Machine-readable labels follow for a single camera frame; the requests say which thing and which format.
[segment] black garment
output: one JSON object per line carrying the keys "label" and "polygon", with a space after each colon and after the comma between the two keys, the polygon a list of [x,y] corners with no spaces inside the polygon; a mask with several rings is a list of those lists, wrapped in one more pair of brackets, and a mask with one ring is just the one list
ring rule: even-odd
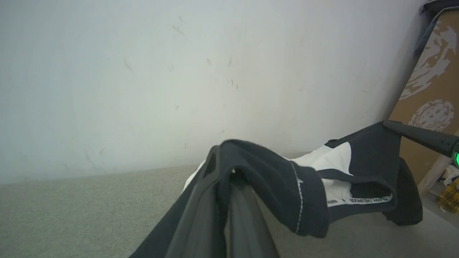
{"label": "black garment", "polygon": [[[397,225],[417,224],[422,220],[422,205],[399,148],[400,136],[384,129],[382,123],[330,140],[310,154],[317,160],[307,162],[287,160],[248,141],[224,141],[217,194],[222,244],[233,169],[245,175],[273,215],[298,235],[323,238],[330,223],[358,213],[383,212]],[[196,179],[131,258],[166,255]],[[335,192],[343,194],[337,197]]]}

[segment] black and white jacket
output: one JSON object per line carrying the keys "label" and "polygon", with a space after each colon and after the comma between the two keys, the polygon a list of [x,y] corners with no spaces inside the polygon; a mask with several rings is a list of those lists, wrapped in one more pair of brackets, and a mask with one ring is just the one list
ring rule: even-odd
{"label": "black and white jacket", "polygon": [[[323,238],[331,223],[358,213],[383,212],[397,225],[417,224],[422,204],[399,156],[400,137],[377,123],[292,160],[248,141],[224,141],[217,193],[221,226],[233,170],[243,173],[273,215],[298,235]],[[132,258],[165,256],[200,168]]]}

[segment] garment label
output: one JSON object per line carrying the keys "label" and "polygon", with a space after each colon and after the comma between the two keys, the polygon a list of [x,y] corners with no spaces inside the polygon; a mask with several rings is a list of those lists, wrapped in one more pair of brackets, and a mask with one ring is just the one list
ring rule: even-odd
{"label": "garment label", "polygon": [[350,199],[331,199],[327,200],[327,206],[332,207],[336,205],[353,205],[353,204],[375,204],[382,202],[389,202],[392,200],[392,195],[381,198],[350,198]]}

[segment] black fabric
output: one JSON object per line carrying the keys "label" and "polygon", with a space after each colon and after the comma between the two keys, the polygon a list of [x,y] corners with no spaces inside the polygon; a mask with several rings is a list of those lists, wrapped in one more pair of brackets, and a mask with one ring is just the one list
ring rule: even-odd
{"label": "black fabric", "polygon": [[418,192],[418,187],[408,164],[400,158],[397,175],[398,203],[395,209],[384,212],[386,218],[399,226],[415,225],[422,221],[422,212],[419,212],[422,211],[422,202],[419,195],[413,195],[414,192]]}
{"label": "black fabric", "polygon": [[[339,140],[331,140],[326,146],[335,148],[346,142],[352,149],[349,168],[352,175],[337,169],[316,171],[312,167],[299,166],[248,141],[224,141],[220,145],[217,191],[222,234],[219,237],[223,239],[233,169],[245,175],[273,215],[298,235],[323,238],[330,223],[357,213],[384,212],[387,219],[398,225],[420,222],[419,194],[408,166],[398,155],[400,136],[377,123]],[[197,178],[191,181],[132,258],[165,256]],[[328,207],[322,179],[350,182],[353,198],[392,198],[381,203],[348,202]]]}

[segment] cardboard box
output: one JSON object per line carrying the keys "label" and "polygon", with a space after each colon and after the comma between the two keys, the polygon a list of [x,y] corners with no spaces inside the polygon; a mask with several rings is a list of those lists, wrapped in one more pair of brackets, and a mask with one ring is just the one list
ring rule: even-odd
{"label": "cardboard box", "polygon": [[[443,12],[390,120],[454,134],[459,128],[459,11]],[[418,184],[438,154],[405,138],[400,156]]]}

